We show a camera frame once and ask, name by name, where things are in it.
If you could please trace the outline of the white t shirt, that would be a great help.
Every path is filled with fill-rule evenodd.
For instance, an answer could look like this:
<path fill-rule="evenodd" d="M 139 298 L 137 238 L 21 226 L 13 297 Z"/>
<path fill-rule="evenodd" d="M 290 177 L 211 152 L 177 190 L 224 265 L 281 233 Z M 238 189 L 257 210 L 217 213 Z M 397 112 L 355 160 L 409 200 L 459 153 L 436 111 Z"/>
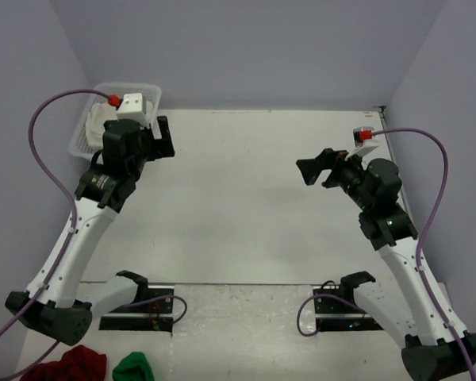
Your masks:
<path fill-rule="evenodd" d="M 153 120 L 153 111 L 154 105 L 148 101 L 148 125 Z M 104 123 L 117 120 L 116 112 L 117 109 L 108 103 L 95 103 L 90 108 L 84 126 L 87 143 L 92 149 L 103 147 Z"/>

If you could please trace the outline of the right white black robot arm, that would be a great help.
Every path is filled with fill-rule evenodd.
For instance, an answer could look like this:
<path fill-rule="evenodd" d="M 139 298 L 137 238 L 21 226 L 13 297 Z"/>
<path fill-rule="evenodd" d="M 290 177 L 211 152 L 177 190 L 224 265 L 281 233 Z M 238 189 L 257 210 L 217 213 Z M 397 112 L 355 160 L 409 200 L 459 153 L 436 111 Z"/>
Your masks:
<path fill-rule="evenodd" d="M 390 335 L 412 379 L 441 380 L 463 372 L 474 377 L 476 333 L 456 315 L 418 248 L 416 228 L 397 201 L 402 185 L 397 165 L 379 158 L 364 166 L 361 156 L 331 148 L 296 165 L 308 186 L 328 171 L 323 187 L 341 188 L 360 208 L 360 229 L 392 271 L 408 305 L 403 309 L 361 271 L 340 280 L 334 297 L 340 306 L 369 314 Z"/>

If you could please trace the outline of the white plastic basket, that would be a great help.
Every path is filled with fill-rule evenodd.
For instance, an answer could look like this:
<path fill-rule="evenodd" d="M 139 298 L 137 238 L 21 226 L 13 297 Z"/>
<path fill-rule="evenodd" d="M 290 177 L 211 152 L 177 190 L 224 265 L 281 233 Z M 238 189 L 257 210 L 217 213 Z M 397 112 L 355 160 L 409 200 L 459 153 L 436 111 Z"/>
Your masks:
<path fill-rule="evenodd" d="M 141 93 L 146 102 L 145 121 L 152 128 L 154 137 L 160 137 L 156 117 L 162 91 L 158 86 L 147 83 L 100 83 L 94 89 L 119 98 L 126 94 Z M 68 146 L 69 153 L 90 161 L 93 154 L 103 146 L 104 122 L 116 119 L 117 111 L 104 98 L 91 94 L 73 132 Z"/>

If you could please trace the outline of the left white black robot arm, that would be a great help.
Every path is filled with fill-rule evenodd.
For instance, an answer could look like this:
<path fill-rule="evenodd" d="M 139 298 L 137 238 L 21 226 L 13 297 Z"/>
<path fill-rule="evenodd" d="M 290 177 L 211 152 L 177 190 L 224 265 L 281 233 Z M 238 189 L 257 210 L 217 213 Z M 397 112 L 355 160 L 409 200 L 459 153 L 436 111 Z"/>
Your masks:
<path fill-rule="evenodd" d="M 147 278 L 119 271 L 84 299 L 76 293 L 104 232 L 121 212 L 147 162 L 175 154 L 167 117 L 158 116 L 161 137 L 130 119 L 107 121 L 103 148 L 96 152 L 70 199 L 71 214 L 48 259 L 24 291 L 12 291 L 6 309 L 27 328 L 75 345 L 95 318 L 127 307 L 143 310 Z"/>

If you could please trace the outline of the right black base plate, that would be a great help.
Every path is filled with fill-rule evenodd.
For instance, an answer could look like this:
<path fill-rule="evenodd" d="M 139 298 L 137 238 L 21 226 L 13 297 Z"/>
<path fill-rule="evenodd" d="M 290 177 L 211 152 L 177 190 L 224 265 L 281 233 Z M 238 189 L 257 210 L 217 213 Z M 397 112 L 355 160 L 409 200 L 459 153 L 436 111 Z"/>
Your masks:
<path fill-rule="evenodd" d="M 382 327 L 371 316 L 361 314 L 333 298 L 316 298 L 313 306 L 318 333 L 382 331 Z"/>

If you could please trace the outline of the red t shirt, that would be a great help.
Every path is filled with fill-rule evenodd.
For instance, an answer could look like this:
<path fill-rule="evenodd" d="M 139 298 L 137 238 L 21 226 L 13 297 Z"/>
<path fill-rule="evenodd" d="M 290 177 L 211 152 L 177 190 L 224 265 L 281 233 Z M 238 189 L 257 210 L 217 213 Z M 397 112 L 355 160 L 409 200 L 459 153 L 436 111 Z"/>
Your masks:
<path fill-rule="evenodd" d="M 21 380 L 104 380 L 107 356 L 78 345 L 65 352 L 57 361 L 38 364 Z"/>

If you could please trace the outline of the green t shirt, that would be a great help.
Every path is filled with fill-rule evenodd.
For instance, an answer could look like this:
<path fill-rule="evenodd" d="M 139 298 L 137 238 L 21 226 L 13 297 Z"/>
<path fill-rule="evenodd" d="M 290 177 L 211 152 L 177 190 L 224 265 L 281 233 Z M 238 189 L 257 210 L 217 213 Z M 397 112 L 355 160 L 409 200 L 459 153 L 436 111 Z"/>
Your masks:
<path fill-rule="evenodd" d="M 142 352 L 131 352 L 112 370 L 114 381 L 155 381 L 150 363 Z"/>

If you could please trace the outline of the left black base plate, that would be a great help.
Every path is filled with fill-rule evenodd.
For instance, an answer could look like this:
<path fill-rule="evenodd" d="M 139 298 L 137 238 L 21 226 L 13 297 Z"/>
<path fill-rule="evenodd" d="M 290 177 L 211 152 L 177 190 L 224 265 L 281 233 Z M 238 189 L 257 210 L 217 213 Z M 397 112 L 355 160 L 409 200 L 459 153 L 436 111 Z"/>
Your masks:
<path fill-rule="evenodd" d="M 173 285 L 149 285 L 143 300 L 160 296 L 166 298 L 149 305 L 112 310 L 100 318 L 98 330 L 172 333 L 174 293 Z"/>

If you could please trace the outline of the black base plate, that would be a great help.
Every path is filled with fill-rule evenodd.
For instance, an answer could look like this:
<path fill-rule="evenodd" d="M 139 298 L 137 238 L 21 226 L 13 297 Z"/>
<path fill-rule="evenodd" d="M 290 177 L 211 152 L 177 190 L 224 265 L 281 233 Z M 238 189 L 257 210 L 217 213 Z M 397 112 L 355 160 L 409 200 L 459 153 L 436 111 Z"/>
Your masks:
<path fill-rule="evenodd" d="M 313 306 L 318 333 L 382 331 L 382 327 L 371 316 L 361 314 L 333 298 L 316 298 Z"/>
<path fill-rule="evenodd" d="M 174 293 L 173 285 L 149 285 L 143 300 L 160 296 L 166 298 L 149 305 L 112 310 L 100 318 L 98 330 L 172 333 Z"/>

